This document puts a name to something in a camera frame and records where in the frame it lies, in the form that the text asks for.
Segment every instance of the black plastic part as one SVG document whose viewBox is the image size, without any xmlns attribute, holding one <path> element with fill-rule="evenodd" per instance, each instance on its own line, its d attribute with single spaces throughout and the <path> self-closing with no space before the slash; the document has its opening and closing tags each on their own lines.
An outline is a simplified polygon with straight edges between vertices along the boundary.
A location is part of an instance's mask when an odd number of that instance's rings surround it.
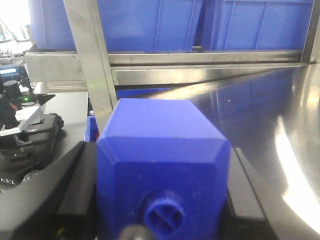
<svg viewBox="0 0 320 240">
<path fill-rule="evenodd" d="M 56 217 L 69 239 L 93 240 L 97 231 L 96 143 L 86 142 Z"/>
<path fill-rule="evenodd" d="M 50 228 L 39 228 L 53 221 L 84 145 L 78 143 L 32 179 L 1 195 L 1 240 L 50 239 Z"/>
<path fill-rule="evenodd" d="M 268 222 L 234 150 L 231 151 L 228 196 L 219 235 L 221 240 L 257 240 L 268 230 Z"/>
<path fill-rule="evenodd" d="M 12 135 L 0 137 L 0 185 L 14 187 L 27 173 L 48 166 L 62 123 L 60 116 L 44 114 L 40 123 L 28 126 L 18 135 L 20 140 L 31 142 L 27 145 L 18 146 Z"/>
</svg>

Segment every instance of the metal frame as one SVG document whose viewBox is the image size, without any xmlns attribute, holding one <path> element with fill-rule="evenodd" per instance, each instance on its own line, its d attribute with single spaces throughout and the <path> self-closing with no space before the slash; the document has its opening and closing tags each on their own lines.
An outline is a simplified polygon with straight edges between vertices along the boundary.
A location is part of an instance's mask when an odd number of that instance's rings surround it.
<svg viewBox="0 0 320 240">
<path fill-rule="evenodd" d="M 26 54 L 30 78 L 42 82 L 40 91 L 48 92 L 84 90 L 85 81 L 100 130 L 116 104 L 115 86 L 192 84 L 320 62 L 318 0 L 314 1 L 303 52 L 108 54 L 97 0 L 64 0 L 64 6 L 77 52 L 41 52 L 33 48 Z"/>
<path fill-rule="evenodd" d="M 64 0 L 64 6 L 97 125 L 102 132 L 117 101 L 98 4 L 96 0 Z"/>
<path fill-rule="evenodd" d="M 320 1 L 314 0 L 310 26 L 302 55 L 302 62 L 314 64 L 320 62 Z"/>
</svg>

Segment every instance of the blue plastic block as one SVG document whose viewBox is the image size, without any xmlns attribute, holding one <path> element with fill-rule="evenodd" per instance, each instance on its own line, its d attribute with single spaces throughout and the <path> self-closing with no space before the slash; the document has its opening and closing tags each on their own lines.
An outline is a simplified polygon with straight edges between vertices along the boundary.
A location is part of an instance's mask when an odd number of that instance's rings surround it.
<svg viewBox="0 0 320 240">
<path fill-rule="evenodd" d="M 313 0 L 205 0 L 206 50 L 302 50 Z"/>
<path fill-rule="evenodd" d="M 190 101 L 121 99 L 97 142 L 99 239 L 131 224 L 158 240 L 214 239 L 229 158 L 229 142 Z"/>
<path fill-rule="evenodd" d="M 99 130 L 95 116 L 88 116 L 86 119 L 86 130 L 84 133 L 84 141 L 95 142 L 99 137 Z"/>
<path fill-rule="evenodd" d="M 192 50 L 203 0 L 98 0 L 108 51 Z M 39 49 L 75 50 L 63 0 L 29 0 Z"/>
<path fill-rule="evenodd" d="M 29 0 L 32 38 L 39 49 L 75 50 L 63 0 Z"/>
</svg>

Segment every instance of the stainless steel shelf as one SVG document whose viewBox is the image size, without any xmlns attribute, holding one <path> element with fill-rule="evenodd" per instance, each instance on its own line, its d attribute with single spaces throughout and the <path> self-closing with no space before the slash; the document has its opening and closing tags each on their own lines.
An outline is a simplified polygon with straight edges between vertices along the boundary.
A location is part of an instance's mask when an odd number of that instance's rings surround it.
<svg viewBox="0 0 320 240">
<path fill-rule="evenodd" d="M 111 53 L 108 56 L 111 73 L 115 76 L 113 83 L 121 86 L 199 83 L 269 68 L 300 66 L 302 52 Z M 85 79 L 76 51 L 37 51 L 32 48 L 25 59 L 32 82 Z"/>
</svg>

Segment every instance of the blue 3d-printed part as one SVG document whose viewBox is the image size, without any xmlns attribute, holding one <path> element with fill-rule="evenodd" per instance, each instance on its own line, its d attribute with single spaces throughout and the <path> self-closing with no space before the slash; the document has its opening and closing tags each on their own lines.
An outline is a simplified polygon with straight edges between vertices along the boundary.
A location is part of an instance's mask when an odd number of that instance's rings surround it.
<svg viewBox="0 0 320 240">
<path fill-rule="evenodd" d="M 100 240 L 144 224 L 157 240 L 213 240 L 230 144 L 187 100 L 121 99 L 97 143 Z"/>
</svg>

